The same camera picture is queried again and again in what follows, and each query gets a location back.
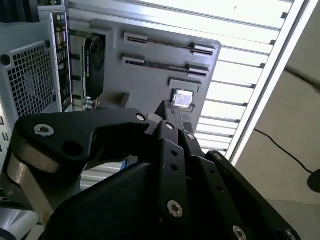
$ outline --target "gray metal panel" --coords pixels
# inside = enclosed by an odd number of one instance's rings
[[[10,57],[8,66],[0,64],[0,117],[5,119],[5,125],[0,125],[0,169],[9,147],[2,133],[10,138],[21,116],[61,109],[60,102],[53,101],[53,96],[59,92],[54,36],[49,19],[41,19],[37,23],[0,24],[0,55]],[[51,42],[50,48],[46,48],[47,40]]]
[[[181,89],[188,89],[188,82],[185,82],[186,87],[184,87],[182,81],[198,82],[201,84],[196,87],[192,102],[195,107],[191,111],[184,111],[185,114],[189,115],[193,129],[196,128],[221,48],[217,41],[101,20],[91,21],[90,28],[91,32],[106,35],[104,91],[100,97],[102,104],[120,107],[124,94],[130,93],[128,107],[137,108],[146,114],[154,113],[163,100],[172,100],[174,90],[170,86],[171,79],[181,80]],[[70,29],[73,31],[79,30],[73,28],[72,22],[70,23]],[[134,42],[132,44],[125,40],[125,36],[129,33],[148,36],[148,39],[152,41],[172,45],[188,47],[192,43],[203,43],[211,45],[215,49],[210,56],[194,55],[190,50],[157,43]],[[71,53],[79,53],[82,38],[72,36],[70,40]],[[141,63],[146,60],[181,67],[190,64],[188,65],[190,71],[206,74],[206,76],[194,79],[186,73],[125,63],[126,61],[133,61],[133,59],[137,60],[140,57],[143,57]],[[79,76],[81,74],[80,66],[80,61],[72,60],[73,75]]]

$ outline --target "ventilation grille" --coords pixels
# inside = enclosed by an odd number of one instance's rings
[[[184,126],[184,129],[187,130],[189,133],[193,133],[194,132],[194,129],[192,128],[191,122],[184,121],[183,122],[183,126]]]
[[[8,71],[18,117],[40,114],[52,101],[54,83],[50,54],[43,44],[13,56]]]

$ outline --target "silver screw head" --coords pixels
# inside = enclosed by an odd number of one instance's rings
[[[139,119],[140,121],[145,121],[146,118],[144,116],[142,116],[141,114],[137,114],[136,118]]]
[[[247,240],[245,232],[239,226],[233,226],[233,233],[238,238],[238,240]]]
[[[36,125],[34,128],[33,128],[33,131],[35,134],[41,136],[41,137],[50,137],[52,136],[55,131],[54,129],[49,126],[49,125],[46,125],[46,124],[38,124]]]
[[[285,232],[291,240],[296,240],[295,236],[289,230],[285,230]]]
[[[193,136],[193,135],[190,134],[190,133],[187,134],[187,136],[188,136],[188,138],[189,138],[190,140],[192,140],[192,141],[196,139],[195,136]]]
[[[214,156],[216,157],[216,159],[222,160],[222,157],[218,153],[215,153]]]
[[[167,208],[169,213],[177,219],[181,218],[184,214],[181,205],[174,200],[168,202]]]
[[[174,126],[172,126],[170,123],[167,123],[166,126],[167,126],[168,129],[171,129],[171,130],[174,129]]]

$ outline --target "cooling fan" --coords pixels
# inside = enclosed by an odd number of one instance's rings
[[[105,80],[105,36],[90,35],[83,48],[84,97],[95,101],[104,90]]]

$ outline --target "black metal bracket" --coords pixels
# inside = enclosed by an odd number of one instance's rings
[[[129,108],[21,118],[0,177],[4,192],[37,212],[45,240],[300,239],[224,156],[205,155],[165,106],[158,124]],[[128,156],[137,163],[80,191],[83,170]]]

